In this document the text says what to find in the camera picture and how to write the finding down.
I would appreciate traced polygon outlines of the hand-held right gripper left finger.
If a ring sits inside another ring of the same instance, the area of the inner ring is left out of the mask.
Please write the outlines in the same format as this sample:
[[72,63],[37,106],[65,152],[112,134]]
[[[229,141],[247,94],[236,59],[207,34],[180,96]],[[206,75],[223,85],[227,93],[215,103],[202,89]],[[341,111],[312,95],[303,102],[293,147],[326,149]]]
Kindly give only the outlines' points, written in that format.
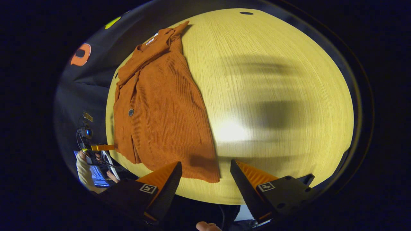
[[182,164],[176,161],[137,180],[120,180],[100,193],[100,200],[130,218],[158,225],[171,206],[181,177]]

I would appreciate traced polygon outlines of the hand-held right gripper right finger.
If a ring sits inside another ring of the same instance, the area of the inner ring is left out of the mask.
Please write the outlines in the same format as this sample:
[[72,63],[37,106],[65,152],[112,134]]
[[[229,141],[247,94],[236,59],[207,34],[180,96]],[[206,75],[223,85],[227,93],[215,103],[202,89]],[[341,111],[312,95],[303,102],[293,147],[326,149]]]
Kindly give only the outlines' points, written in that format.
[[310,187],[312,174],[276,177],[235,159],[231,161],[230,173],[258,223],[293,214],[317,196],[317,190]]

